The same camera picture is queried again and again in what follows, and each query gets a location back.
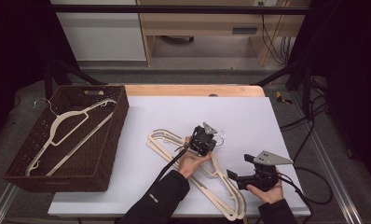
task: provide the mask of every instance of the white table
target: white table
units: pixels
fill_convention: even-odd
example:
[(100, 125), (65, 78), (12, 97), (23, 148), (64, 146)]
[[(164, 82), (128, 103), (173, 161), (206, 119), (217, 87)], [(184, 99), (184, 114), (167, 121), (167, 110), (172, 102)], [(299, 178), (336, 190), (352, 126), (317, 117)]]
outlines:
[[(243, 154), (258, 155), (266, 150), (289, 158), (270, 101), (266, 97), (129, 96), (130, 110), (125, 120), (109, 189), (107, 192), (56, 193), (48, 213), (60, 217), (121, 217), (136, 203), (167, 164), (146, 145), (155, 129), (167, 129), (179, 136), (192, 134), (206, 121), (226, 134), (222, 147), (213, 153), (223, 172), (252, 175), (254, 166)], [(299, 186), (292, 165), (278, 166)], [(224, 185), (204, 173), (195, 177), (232, 205)], [(309, 209), (294, 189), (283, 183), (284, 196), (296, 216), (308, 216)], [(261, 204), (249, 191), (242, 191), (247, 216), (258, 214)], [(217, 208), (191, 184), (191, 190), (175, 210), (176, 217), (222, 217)]]

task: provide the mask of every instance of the person's left hand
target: person's left hand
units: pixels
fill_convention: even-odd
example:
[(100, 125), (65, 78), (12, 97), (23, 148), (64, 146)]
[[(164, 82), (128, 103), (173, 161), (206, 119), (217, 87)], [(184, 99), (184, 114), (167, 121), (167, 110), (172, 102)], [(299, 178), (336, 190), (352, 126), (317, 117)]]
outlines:
[(185, 179), (189, 178), (199, 169), (204, 161), (208, 161), (211, 158), (211, 154), (212, 152), (209, 152), (206, 156), (199, 156), (196, 153), (187, 151), (179, 159), (179, 173), (182, 174)]

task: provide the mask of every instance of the person's right hand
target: person's right hand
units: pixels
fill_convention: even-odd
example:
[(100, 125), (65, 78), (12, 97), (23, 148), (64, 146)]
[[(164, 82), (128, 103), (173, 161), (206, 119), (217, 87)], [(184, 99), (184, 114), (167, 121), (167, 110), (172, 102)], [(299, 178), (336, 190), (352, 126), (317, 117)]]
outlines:
[(246, 188), (252, 192), (255, 196), (257, 196), (263, 203), (275, 203), (284, 198), (283, 196), (283, 189), (282, 189), (282, 181), (279, 179), (276, 185), (268, 190), (267, 192), (262, 191), (261, 189), (256, 188), (253, 185), (247, 185)]

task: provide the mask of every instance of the white clothes hanger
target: white clothes hanger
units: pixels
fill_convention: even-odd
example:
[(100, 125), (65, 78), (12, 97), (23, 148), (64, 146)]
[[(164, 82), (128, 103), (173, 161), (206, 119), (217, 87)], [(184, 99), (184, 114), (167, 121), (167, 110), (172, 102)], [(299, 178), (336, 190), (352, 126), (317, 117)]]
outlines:
[[(160, 144), (157, 140), (162, 139), (164, 142), (171, 142), (177, 146), (183, 146), (185, 141), (177, 136), (174, 133), (171, 133), (167, 130), (155, 130), (151, 134), (149, 134), (147, 139), (147, 145), (151, 147), (153, 150), (157, 152), (162, 158), (166, 161), (171, 161), (173, 156), (167, 149), (165, 149), (162, 144)], [(226, 175), (224, 175), (218, 164), (218, 159), (211, 155), (213, 167), (215, 169), (214, 172), (210, 172), (208, 169), (202, 167), (202, 170), (209, 176), (209, 177), (220, 177), (223, 182), (225, 183), (230, 197), (235, 201), (235, 208), (231, 208), (227, 203), (217, 197), (214, 193), (212, 193), (209, 189), (207, 189), (202, 183), (200, 183), (197, 178), (191, 176), (189, 179), (195, 186), (202, 191), (203, 194), (216, 206), (216, 208), (230, 221), (235, 219), (242, 219), (246, 214), (246, 202), (244, 200), (243, 195), (240, 191), (232, 184), (232, 182), (228, 179)], [(178, 162), (176, 162), (173, 166), (178, 168)]]
[[(51, 108), (51, 111), (57, 116), (57, 118), (55, 118), (55, 120), (52, 122), (52, 125), (51, 125), (51, 128), (50, 128), (50, 130), (49, 130), (49, 138), (48, 138), (48, 140), (47, 140), (47, 142), (43, 145), (43, 147), (40, 149), (40, 151), (37, 153), (37, 155), (34, 157), (34, 159), (32, 160), (32, 162), (29, 164), (29, 166), (27, 167), (27, 169), (26, 169), (26, 175), (27, 176), (30, 176), (31, 175), (31, 172), (34, 170), (34, 169), (36, 169), (37, 167), (38, 167), (38, 165), (39, 165), (39, 163), (40, 163), (40, 158), (41, 158), (41, 156), (44, 154), (44, 152), (47, 150), (47, 148), (50, 146), (50, 145), (53, 145), (53, 146), (58, 146), (58, 145), (60, 145), (67, 137), (69, 137), (70, 136), (70, 134), (72, 134), (76, 129), (78, 129), (80, 126), (81, 126), (81, 124), (83, 124), (88, 118), (89, 118), (89, 114), (88, 114), (88, 112), (91, 110), (91, 109), (94, 109), (94, 108), (96, 108), (96, 107), (98, 107), (98, 106), (107, 106), (107, 104), (108, 103), (114, 103), (114, 104), (116, 104), (117, 103), (117, 101), (115, 101), (115, 100), (112, 100), (112, 99), (105, 99), (105, 100), (102, 100), (102, 101), (100, 101), (99, 103), (97, 103), (97, 104), (95, 104), (95, 105), (91, 105), (91, 106), (89, 106), (89, 107), (87, 107), (87, 108), (85, 108), (85, 109), (83, 109), (83, 110), (79, 110), (79, 111), (68, 111), (68, 112), (65, 112), (65, 113), (63, 113), (63, 114), (61, 114), (61, 115), (57, 115), (57, 114), (55, 114), (53, 111), (52, 111), (52, 108)], [(57, 128), (58, 128), (58, 126), (65, 120), (65, 119), (68, 119), (68, 118), (70, 118), (70, 117), (72, 117), (72, 116), (77, 116), (77, 115), (85, 115), (86, 117), (83, 119), (83, 120), (81, 120), (75, 127), (74, 127), (74, 129), (73, 130), (71, 130), (64, 138), (62, 138), (60, 141), (58, 141), (58, 142), (53, 142), (52, 140), (53, 140), (53, 138), (54, 138), (54, 136), (55, 136), (55, 132), (57, 131)], [(104, 123), (103, 124), (105, 124), (110, 118), (111, 118), (111, 116), (112, 116), (112, 114), (113, 113), (111, 113), (106, 119), (104, 119), (103, 121), (104, 121)], [(53, 170), (51, 170), (50, 172), (52, 172), (52, 174), (59, 168), (59, 167), (61, 167), (61, 165), (62, 164), (64, 164), (64, 162), (65, 161), (67, 161), (94, 133), (96, 133), (96, 131), (98, 131), (102, 126), (103, 126), (103, 124), (102, 123), (100, 123), (100, 124), (98, 124), (98, 126), (95, 128), (95, 129), (93, 129), (92, 130), (92, 132), (91, 133), (89, 133), (88, 135), (87, 135), (87, 137), (86, 138), (84, 138), (81, 142), (80, 142), (80, 144), (78, 144), (75, 148), (73, 148), (72, 150), (71, 150), (71, 152), (69, 152), (69, 154), (67, 154), (66, 156), (65, 156), (65, 158), (63, 158), (62, 159), (62, 161), (60, 161), (60, 163), (58, 163), (58, 164), (60, 164), (59, 166), (58, 166), (58, 164), (57, 164), (57, 166), (55, 166), (55, 167), (57, 167), (56, 169), (55, 169), (55, 167), (54, 167), (54, 171)]]

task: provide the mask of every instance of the black horizontal bar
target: black horizontal bar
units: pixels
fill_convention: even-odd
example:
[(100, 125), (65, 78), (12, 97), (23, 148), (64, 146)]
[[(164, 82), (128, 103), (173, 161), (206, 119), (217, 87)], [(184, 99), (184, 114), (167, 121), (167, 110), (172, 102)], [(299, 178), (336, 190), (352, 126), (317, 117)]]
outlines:
[(184, 14), (264, 14), (309, 15), (327, 13), (309, 7), (225, 7), (225, 6), (131, 6), (131, 5), (31, 5), (38, 9), (74, 13), (184, 13)]

